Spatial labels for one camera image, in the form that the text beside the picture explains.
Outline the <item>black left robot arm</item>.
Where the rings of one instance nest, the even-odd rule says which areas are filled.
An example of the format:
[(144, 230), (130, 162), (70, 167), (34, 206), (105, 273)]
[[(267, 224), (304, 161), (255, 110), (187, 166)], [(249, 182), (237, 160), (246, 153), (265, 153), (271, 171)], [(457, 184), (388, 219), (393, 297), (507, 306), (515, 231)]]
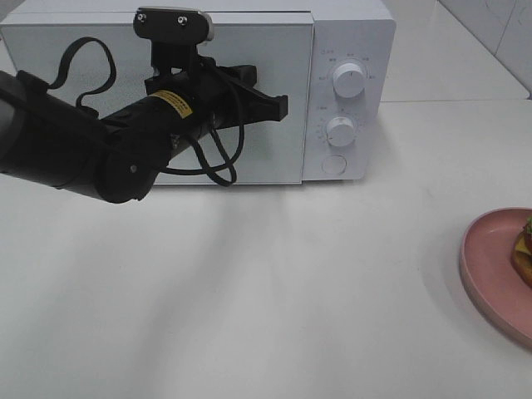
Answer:
[(145, 97), (99, 117), (52, 94), (90, 42), (83, 37), (65, 50), (53, 82), (26, 71), (1, 75), (3, 174), (113, 204), (143, 199), (161, 174), (205, 175), (226, 187), (237, 179), (238, 155), (220, 148), (220, 163), (211, 165), (201, 138), (219, 144), (221, 129), (288, 114), (287, 96), (255, 89), (255, 66), (218, 66), (195, 46), (155, 42)]

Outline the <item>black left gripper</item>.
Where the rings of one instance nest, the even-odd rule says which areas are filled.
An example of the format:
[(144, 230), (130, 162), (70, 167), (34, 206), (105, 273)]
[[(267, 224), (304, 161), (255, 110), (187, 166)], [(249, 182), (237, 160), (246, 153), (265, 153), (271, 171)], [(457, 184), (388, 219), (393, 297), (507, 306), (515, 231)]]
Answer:
[(220, 66), (195, 45), (163, 42), (151, 43), (151, 64), (154, 76), (145, 81), (143, 100), (148, 158), (173, 158), (220, 129), (280, 122), (288, 115), (288, 95), (268, 96), (253, 88), (254, 65)]

